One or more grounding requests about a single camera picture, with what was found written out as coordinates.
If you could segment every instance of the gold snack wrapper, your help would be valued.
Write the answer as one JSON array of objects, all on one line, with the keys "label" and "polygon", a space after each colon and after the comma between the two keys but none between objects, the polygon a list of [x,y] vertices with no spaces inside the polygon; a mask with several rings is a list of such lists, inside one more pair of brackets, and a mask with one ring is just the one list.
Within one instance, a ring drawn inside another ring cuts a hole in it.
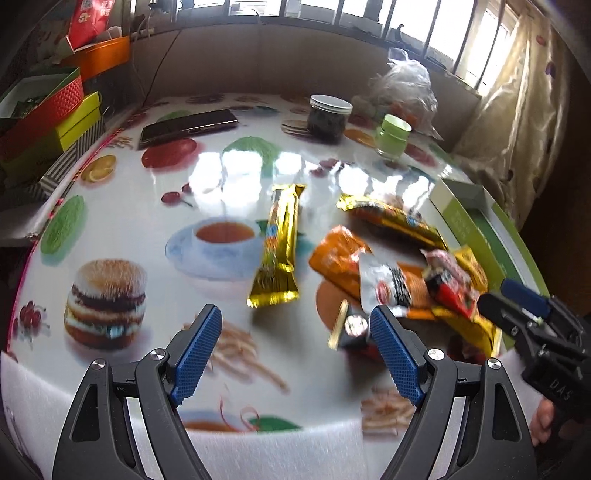
[{"label": "gold snack wrapper", "polygon": [[499,355],[502,332],[478,312],[475,313],[470,322],[465,317],[445,307],[433,307],[431,311],[435,317],[447,323],[464,340],[478,347],[486,356]]},{"label": "gold snack wrapper", "polygon": [[478,260],[476,260],[472,249],[465,245],[454,250],[452,254],[456,258],[457,264],[470,275],[472,286],[480,293],[486,293],[488,291],[488,279]]},{"label": "gold snack wrapper", "polygon": [[305,185],[275,185],[265,233],[261,266],[246,303],[258,308],[292,301],[300,296],[296,266],[297,217]]},{"label": "gold snack wrapper", "polygon": [[408,215],[400,208],[370,197],[342,194],[336,206],[376,225],[404,233],[425,247],[448,250],[435,227]]}]

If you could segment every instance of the curtain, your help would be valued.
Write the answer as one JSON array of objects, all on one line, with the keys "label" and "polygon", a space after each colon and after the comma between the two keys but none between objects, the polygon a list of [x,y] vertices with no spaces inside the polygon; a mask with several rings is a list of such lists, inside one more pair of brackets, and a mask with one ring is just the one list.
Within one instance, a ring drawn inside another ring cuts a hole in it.
[{"label": "curtain", "polygon": [[549,20],[523,9],[507,60],[453,153],[521,229],[560,151],[570,52]]}]

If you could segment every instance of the blue gripper pad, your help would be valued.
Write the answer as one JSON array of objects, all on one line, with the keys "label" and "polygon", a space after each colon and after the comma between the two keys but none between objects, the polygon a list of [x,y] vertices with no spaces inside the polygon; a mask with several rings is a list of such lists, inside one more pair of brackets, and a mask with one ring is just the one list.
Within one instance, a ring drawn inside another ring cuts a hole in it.
[{"label": "blue gripper pad", "polygon": [[425,394],[419,387],[417,364],[378,307],[369,316],[369,330],[398,392],[413,405],[419,405]]},{"label": "blue gripper pad", "polygon": [[180,359],[170,399],[178,407],[195,393],[205,366],[222,331],[222,312],[214,307]]},{"label": "blue gripper pad", "polygon": [[504,279],[501,283],[501,293],[506,299],[515,302],[536,317],[545,319],[550,314],[550,306],[546,297],[538,295],[515,280]]}]

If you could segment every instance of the glass jar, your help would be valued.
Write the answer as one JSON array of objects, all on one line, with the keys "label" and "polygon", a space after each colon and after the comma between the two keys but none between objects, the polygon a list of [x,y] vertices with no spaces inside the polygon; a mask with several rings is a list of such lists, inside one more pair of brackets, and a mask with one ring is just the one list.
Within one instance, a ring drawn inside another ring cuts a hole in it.
[{"label": "glass jar", "polygon": [[312,95],[308,131],[316,138],[337,143],[343,136],[353,105],[337,97]]},{"label": "glass jar", "polygon": [[376,129],[376,151],[390,160],[398,160],[404,153],[412,127],[401,118],[386,115]]}]

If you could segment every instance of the cable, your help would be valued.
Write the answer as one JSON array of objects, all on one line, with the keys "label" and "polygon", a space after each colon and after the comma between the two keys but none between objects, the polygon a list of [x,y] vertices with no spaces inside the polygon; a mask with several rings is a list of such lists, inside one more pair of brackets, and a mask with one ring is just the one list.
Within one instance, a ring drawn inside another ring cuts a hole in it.
[{"label": "cable", "polygon": [[145,22],[145,18],[139,23],[138,26],[138,31],[136,32],[135,35],[135,40],[134,40],[134,44],[131,46],[131,68],[135,73],[135,76],[138,80],[138,84],[139,84],[139,89],[142,91],[142,96],[145,98],[146,97],[146,91],[144,90],[144,84],[142,83],[142,79],[139,76],[139,72],[137,67],[135,66],[135,42],[137,42],[139,40],[139,32],[141,31],[142,25],[144,25]]},{"label": "cable", "polygon": [[172,42],[170,43],[170,45],[166,49],[166,52],[164,53],[164,55],[162,57],[162,60],[160,60],[160,63],[158,64],[158,67],[156,68],[156,72],[154,73],[154,77],[152,77],[152,82],[150,83],[150,88],[148,88],[148,93],[146,93],[146,95],[144,97],[144,101],[142,103],[142,107],[145,107],[146,101],[148,100],[148,97],[150,96],[150,93],[152,92],[152,88],[154,87],[154,83],[156,82],[156,77],[158,76],[158,72],[160,71],[160,67],[164,63],[164,59],[167,57],[168,53],[173,48],[174,42],[177,41],[177,38],[181,34],[182,31],[183,31],[183,29],[181,28],[177,32],[176,36],[173,38]]}]

